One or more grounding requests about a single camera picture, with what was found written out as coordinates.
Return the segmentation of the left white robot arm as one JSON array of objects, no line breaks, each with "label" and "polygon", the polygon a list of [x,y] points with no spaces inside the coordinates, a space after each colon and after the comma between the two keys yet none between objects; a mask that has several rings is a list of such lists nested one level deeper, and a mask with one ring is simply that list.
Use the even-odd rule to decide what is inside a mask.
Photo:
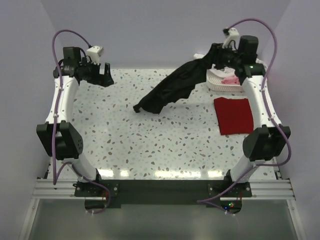
[{"label": "left white robot arm", "polygon": [[81,81],[101,87],[114,84],[110,64],[103,65],[100,57],[104,52],[101,46],[91,46],[87,50],[80,47],[64,47],[63,58],[53,71],[54,94],[49,114],[43,124],[36,127],[36,133],[47,155],[52,158],[52,175],[58,179],[57,161],[72,167],[78,181],[86,184],[86,191],[99,196],[104,184],[99,181],[99,173],[84,155],[81,134],[71,123],[73,105]]}]

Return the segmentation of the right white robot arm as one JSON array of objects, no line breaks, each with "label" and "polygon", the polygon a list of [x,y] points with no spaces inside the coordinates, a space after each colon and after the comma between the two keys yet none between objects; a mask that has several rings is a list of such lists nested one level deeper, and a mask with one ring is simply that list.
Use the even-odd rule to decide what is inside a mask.
[{"label": "right white robot arm", "polygon": [[243,35],[236,50],[222,43],[212,45],[215,69],[235,70],[253,117],[253,132],[242,143],[243,156],[227,172],[230,180],[222,185],[223,192],[230,197],[241,190],[240,184],[248,182],[258,167],[271,165],[269,161],[289,145],[291,135],[291,129],[282,124],[273,107],[265,67],[256,62],[258,44],[257,37]]}]

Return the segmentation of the black t shirt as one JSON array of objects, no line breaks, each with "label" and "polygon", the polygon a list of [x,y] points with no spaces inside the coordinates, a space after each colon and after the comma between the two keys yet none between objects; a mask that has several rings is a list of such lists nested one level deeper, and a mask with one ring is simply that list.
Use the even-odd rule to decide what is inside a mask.
[{"label": "black t shirt", "polygon": [[159,114],[167,104],[187,99],[197,84],[206,81],[207,70],[219,63],[223,51],[221,43],[213,43],[204,57],[188,61],[166,76],[133,106],[134,111]]}]

